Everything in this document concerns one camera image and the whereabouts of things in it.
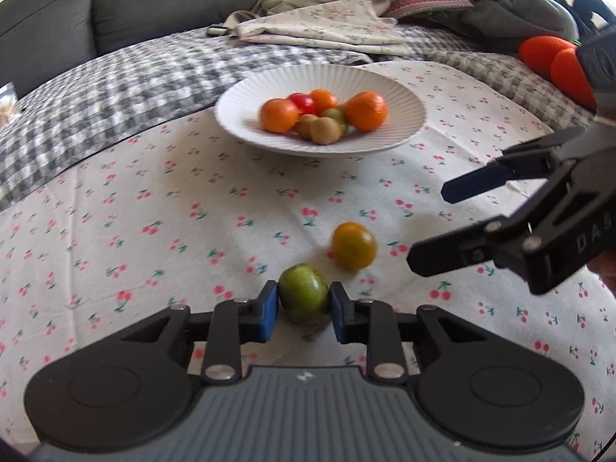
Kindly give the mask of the person's right hand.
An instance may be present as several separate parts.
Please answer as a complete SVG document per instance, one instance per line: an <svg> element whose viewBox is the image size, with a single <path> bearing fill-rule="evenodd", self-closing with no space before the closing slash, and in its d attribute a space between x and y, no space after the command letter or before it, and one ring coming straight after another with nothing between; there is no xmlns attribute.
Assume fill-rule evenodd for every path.
<svg viewBox="0 0 616 462"><path fill-rule="evenodd" d="M616 251L614 249L600 253L587 265L588 269L599 276L603 285L616 295Z"/></svg>

